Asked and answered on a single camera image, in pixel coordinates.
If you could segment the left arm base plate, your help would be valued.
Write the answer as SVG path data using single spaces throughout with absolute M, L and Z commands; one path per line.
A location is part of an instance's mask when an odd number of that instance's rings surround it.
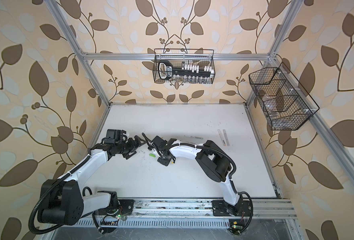
M 112 217 L 129 215 L 133 212 L 134 203 L 133 199 L 112 200 L 106 208 L 99 210 L 99 215 Z

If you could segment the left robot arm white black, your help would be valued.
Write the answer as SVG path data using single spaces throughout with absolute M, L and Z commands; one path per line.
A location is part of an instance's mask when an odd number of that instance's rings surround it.
M 96 214 L 99 210 L 120 217 L 123 206 L 114 191 L 93 193 L 86 182 L 101 166 L 116 155 L 126 160 L 148 140 L 135 136 L 129 138 L 124 130 L 108 130 L 101 142 L 88 149 L 86 157 L 71 170 L 54 180 L 47 180 L 29 217 L 31 233 L 42 235 L 62 226 L 75 225 L 81 218 L 92 216 L 95 226 L 102 233 Z

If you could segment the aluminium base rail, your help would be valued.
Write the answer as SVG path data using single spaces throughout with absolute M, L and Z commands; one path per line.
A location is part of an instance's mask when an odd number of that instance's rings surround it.
M 248 217 L 215 217 L 212 201 L 221 200 L 204 198 L 132 198 L 133 212 L 127 218 L 179 218 L 209 219 L 229 218 L 247 219 Z M 254 219 L 297 219 L 292 202 L 285 199 L 252 199 Z

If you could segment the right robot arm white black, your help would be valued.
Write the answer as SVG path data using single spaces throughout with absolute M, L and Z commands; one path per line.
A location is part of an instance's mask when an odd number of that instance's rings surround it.
M 215 142 L 208 140 L 204 144 L 192 144 L 177 139 L 166 141 L 159 136 L 153 140 L 145 138 L 145 141 L 148 149 L 159 157 L 158 162 L 166 167 L 177 158 L 195 160 L 207 177 L 220 184 L 224 202 L 233 208 L 239 206 L 242 196 L 232 180 L 236 164 Z

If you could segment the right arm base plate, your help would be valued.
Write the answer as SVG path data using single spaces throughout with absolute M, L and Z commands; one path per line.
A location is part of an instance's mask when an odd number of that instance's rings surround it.
M 224 200 L 213 200 L 211 203 L 215 217 L 250 217 L 253 211 L 251 202 L 241 199 L 235 206 L 228 204 Z

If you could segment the black tool in basket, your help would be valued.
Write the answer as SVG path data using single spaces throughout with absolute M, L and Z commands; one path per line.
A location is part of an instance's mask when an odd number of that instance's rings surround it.
M 186 62 L 172 64 L 168 60 L 161 60 L 157 63 L 156 73 L 162 80 L 207 81 L 215 77 L 215 70 L 212 66 L 204 66 L 202 69 L 199 65 Z

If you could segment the aluminium frame right post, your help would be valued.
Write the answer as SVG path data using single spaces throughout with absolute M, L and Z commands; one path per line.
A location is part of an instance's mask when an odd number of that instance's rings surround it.
M 267 54 L 236 54 L 236 56 L 239 57 L 239 60 L 264 61 L 264 64 L 262 65 L 264 68 L 277 67 L 279 64 L 279 61 L 277 60 L 279 49 L 284 42 L 286 35 L 288 35 L 289 29 L 298 15 L 303 2 L 304 1 L 291 1 L 288 12 L 285 15 L 274 42 Z

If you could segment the aluminium frame left post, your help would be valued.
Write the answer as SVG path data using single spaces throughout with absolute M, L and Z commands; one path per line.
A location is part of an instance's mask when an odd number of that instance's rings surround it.
M 46 4 L 49 12 L 52 14 L 54 20 L 56 23 L 59 25 L 62 33 L 64 34 L 64 37 L 68 41 L 68 44 L 70 45 L 72 51 L 75 53 L 77 59 L 80 61 L 80 64 L 82 68 L 85 70 L 87 76 L 89 77 L 89 80 L 91 81 L 92 86 L 96 89 L 96 92 L 99 94 L 99 96 L 102 99 L 102 102 L 107 106 L 108 108 L 110 107 L 111 103 L 103 90 L 102 85 L 100 84 L 97 76 L 95 75 L 91 65 L 88 63 L 88 61 L 83 57 L 84 52 L 82 51 L 80 45 L 77 42 L 76 37 L 73 35 L 73 32 L 68 25 L 65 17 L 63 16 L 59 5 L 56 1 L 44 1 Z

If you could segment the aluminium frame post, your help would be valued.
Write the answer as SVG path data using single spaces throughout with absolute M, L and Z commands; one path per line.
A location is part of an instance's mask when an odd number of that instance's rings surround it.
M 68 41 L 68 44 L 70 45 L 72 51 L 75 53 L 77 59 L 80 61 L 80 64 L 82 68 L 85 70 L 87 76 L 89 77 L 89 80 L 91 81 L 92 86 L 96 89 L 96 92 L 99 94 L 99 96 L 102 99 L 102 102 L 107 106 L 108 108 L 110 107 L 111 103 L 103 90 L 102 85 L 100 84 L 97 76 L 95 75 L 91 65 L 88 63 L 88 61 L 83 57 L 84 52 L 82 51 L 80 45 L 77 42 L 76 37 L 73 35 L 73 32 L 68 25 L 65 17 L 63 16 L 59 5 L 56 1 L 44 1 L 46 4 L 49 12 L 52 14 L 54 20 L 56 23 L 59 25 L 62 33 L 64 34 L 64 37 Z
M 284 42 L 286 35 L 288 35 L 289 29 L 298 15 L 303 2 L 304 1 L 291 1 L 288 12 L 285 15 L 274 42 L 267 54 L 236 54 L 236 56 L 239 57 L 239 60 L 264 61 L 264 64 L 262 65 L 264 68 L 277 67 L 279 64 L 279 61 L 277 60 L 279 49 Z

